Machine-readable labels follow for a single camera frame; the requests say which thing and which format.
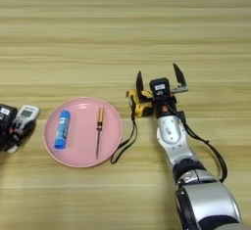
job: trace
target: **glue stick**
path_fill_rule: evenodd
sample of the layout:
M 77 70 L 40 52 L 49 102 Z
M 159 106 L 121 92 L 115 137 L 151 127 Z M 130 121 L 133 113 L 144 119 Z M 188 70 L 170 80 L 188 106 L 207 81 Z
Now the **glue stick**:
M 66 148 L 69 122 L 70 122 L 70 112 L 66 110 L 61 111 L 59 116 L 59 126 L 58 126 L 57 136 L 54 144 L 54 147 L 56 149 Z

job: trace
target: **pink plate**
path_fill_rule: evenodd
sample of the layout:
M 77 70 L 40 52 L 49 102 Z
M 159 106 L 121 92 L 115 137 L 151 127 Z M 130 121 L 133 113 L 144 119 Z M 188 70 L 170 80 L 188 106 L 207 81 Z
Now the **pink plate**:
M 100 135 L 99 157 L 96 159 L 98 109 L 104 108 L 103 130 Z M 67 147 L 54 148 L 59 115 L 71 114 Z M 78 98 L 66 102 L 51 114 L 44 128 L 44 142 L 49 154 L 58 162 L 71 167 L 89 167 L 108 159 L 122 141 L 123 126 L 118 112 L 105 101 Z

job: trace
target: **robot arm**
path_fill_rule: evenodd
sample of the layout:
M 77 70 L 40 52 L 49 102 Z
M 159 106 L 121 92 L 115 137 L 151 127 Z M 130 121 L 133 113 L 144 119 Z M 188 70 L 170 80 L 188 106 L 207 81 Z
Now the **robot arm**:
M 176 98 L 168 80 L 152 80 L 150 87 L 159 125 L 157 139 L 167 154 L 176 182 L 176 206 L 182 229 L 246 229 L 232 194 L 189 148 L 180 121 L 184 115 L 176 111 Z

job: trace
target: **wire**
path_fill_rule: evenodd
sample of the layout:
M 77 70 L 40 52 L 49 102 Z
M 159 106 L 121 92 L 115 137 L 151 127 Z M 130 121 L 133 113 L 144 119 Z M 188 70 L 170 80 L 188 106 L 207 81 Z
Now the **wire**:
M 131 118 L 131 121 L 132 121 L 132 130 L 131 130 L 131 133 L 130 133 L 130 136 L 128 137 L 128 139 L 124 140 L 119 145 L 117 150 L 112 154 L 111 159 L 110 159 L 112 164 L 118 162 L 118 160 L 120 159 L 120 157 L 122 156 L 124 151 L 127 150 L 136 141 L 136 138 L 137 138 L 137 125 L 136 125 L 136 122 L 135 122 L 135 104 L 133 102 L 133 97 L 131 96 L 129 98 L 132 101 L 132 104 L 130 105 L 130 108 L 131 108 L 130 118 Z
M 191 138 L 203 142 L 205 145 L 207 145 L 207 146 L 211 149 L 211 151 L 214 153 L 214 155 L 215 155 L 216 158 L 218 159 L 218 162 L 219 162 L 219 164 L 220 164 L 220 166 L 221 166 L 221 169 L 222 169 L 222 177 L 220 178 L 220 181 L 221 181 L 222 183 L 224 183 L 224 181 L 225 181 L 226 178 L 227 178 L 227 166 L 226 166 L 226 162 L 225 162 L 223 156 L 220 154 L 220 152 L 219 152 L 214 146 L 212 146 L 212 145 L 210 144 L 209 140 L 205 140 L 205 139 L 201 138 L 200 136 L 198 136 L 198 135 L 191 129 L 191 127 L 186 123 L 185 119 L 184 119 L 183 117 L 181 117 L 180 114 L 177 113 L 173 108 L 171 108 L 170 105 L 169 105 L 168 103 L 164 102 L 164 104 L 168 107 L 168 109 L 171 111 L 172 114 L 174 114 L 175 116 L 177 116 L 177 117 L 181 120 L 181 122 L 182 122 L 182 124 L 183 124 L 183 126 L 184 126 L 185 131 L 187 132 L 187 134 L 188 134 Z

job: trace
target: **wood grain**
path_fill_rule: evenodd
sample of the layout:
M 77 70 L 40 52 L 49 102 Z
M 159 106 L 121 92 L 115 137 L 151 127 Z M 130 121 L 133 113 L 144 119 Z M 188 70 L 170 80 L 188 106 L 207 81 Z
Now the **wood grain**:
M 226 158 L 226 185 L 251 224 L 251 0 L 0 0 L 1 103 L 41 109 L 16 154 L 1 154 L 0 229 L 178 229 L 174 181 L 156 142 L 155 118 L 137 121 L 121 161 L 88 169 L 55 162 L 42 132 L 66 100 L 110 102 L 129 134 L 125 92 L 141 69 L 176 83 L 191 126 Z M 216 175 L 209 151 L 192 148 Z

